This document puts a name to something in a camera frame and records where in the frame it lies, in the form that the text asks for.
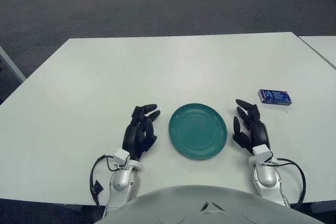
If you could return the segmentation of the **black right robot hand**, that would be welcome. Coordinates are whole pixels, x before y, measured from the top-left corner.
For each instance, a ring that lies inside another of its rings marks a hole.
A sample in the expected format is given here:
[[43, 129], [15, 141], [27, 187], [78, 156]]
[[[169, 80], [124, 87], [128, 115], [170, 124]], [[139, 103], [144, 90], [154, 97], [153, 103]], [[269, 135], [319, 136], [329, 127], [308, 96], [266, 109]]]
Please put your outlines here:
[[237, 113], [243, 119], [247, 136], [240, 130], [239, 119], [234, 116], [233, 140], [241, 147], [253, 154], [253, 148], [265, 144], [270, 149], [270, 142], [265, 124], [260, 120], [260, 113], [256, 104], [236, 99]]

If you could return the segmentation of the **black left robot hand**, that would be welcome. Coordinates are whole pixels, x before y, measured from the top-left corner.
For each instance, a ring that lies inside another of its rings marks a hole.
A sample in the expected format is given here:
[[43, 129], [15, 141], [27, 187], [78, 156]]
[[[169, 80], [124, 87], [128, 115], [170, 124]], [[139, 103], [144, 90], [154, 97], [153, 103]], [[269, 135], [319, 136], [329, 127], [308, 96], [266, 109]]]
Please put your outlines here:
[[139, 161], [142, 154], [147, 152], [155, 143], [153, 121], [160, 115], [156, 104], [136, 106], [127, 126], [122, 149], [129, 152], [130, 159]]

